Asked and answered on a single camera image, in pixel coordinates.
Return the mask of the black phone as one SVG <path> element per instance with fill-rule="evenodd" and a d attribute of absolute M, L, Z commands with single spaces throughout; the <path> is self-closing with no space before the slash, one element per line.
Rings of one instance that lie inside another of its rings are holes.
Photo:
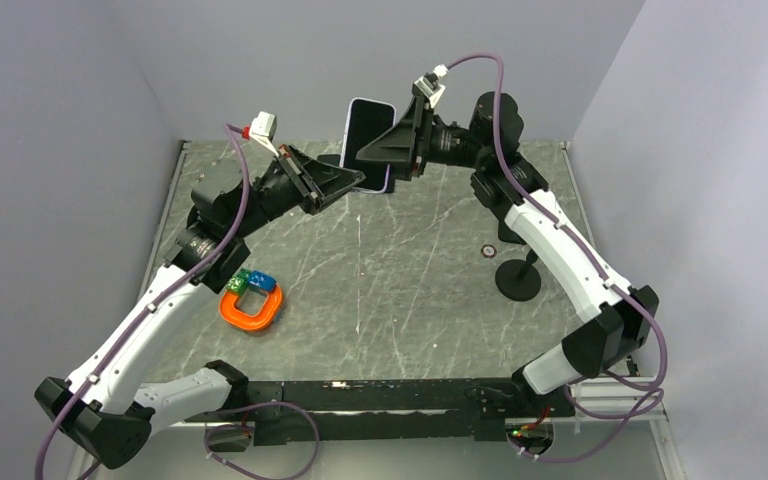
<path fill-rule="evenodd" d="M 364 97 L 355 97 L 349 102 L 339 166 L 365 175 L 355 187 L 356 191 L 367 194 L 393 191 L 389 166 L 360 162 L 357 154 L 362 147 L 389 130 L 395 116 L 396 108 L 391 103 Z"/>

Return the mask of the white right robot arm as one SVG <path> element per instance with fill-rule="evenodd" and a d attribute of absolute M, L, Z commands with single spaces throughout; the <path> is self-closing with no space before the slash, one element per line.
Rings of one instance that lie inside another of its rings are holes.
<path fill-rule="evenodd" d="M 504 240 L 530 249 L 526 259 L 498 269 L 499 290 L 519 301 L 533 297 L 528 281 L 537 273 L 530 263 L 539 259 L 575 307 L 581 326 L 513 374 L 511 399 L 520 413 L 538 414 L 550 393 L 599 376 L 645 344 L 655 328 L 656 293 L 608 266 L 520 153 L 524 121 L 512 96 L 482 94 L 467 127 L 444 123 L 421 94 L 397 122 L 350 127 L 362 135 L 355 162 L 385 168 L 393 178 L 411 180 L 429 163 L 471 169 L 474 195 L 496 217 Z"/>

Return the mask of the blue phone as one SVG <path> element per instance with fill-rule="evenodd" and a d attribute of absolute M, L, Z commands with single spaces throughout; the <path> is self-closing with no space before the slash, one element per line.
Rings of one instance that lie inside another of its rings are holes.
<path fill-rule="evenodd" d="M 340 154 L 321 154 L 317 157 L 317 160 L 327 165 L 332 165 L 336 167 L 341 166 Z"/>

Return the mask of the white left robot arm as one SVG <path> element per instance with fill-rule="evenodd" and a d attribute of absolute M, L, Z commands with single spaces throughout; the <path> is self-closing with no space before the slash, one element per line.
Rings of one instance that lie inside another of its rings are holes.
<path fill-rule="evenodd" d="M 208 168 L 190 197 L 186 227 L 144 295 L 114 333 L 67 378 L 44 379 L 35 399 L 58 430 L 95 461 L 117 469 L 150 437 L 208 412 L 239 417 L 249 380 L 225 361 L 166 383 L 146 376 L 177 331 L 223 292 L 249 256 L 246 238 L 294 208 L 314 215 L 363 180 L 356 170 L 281 146 L 250 178 L 240 162 Z"/>

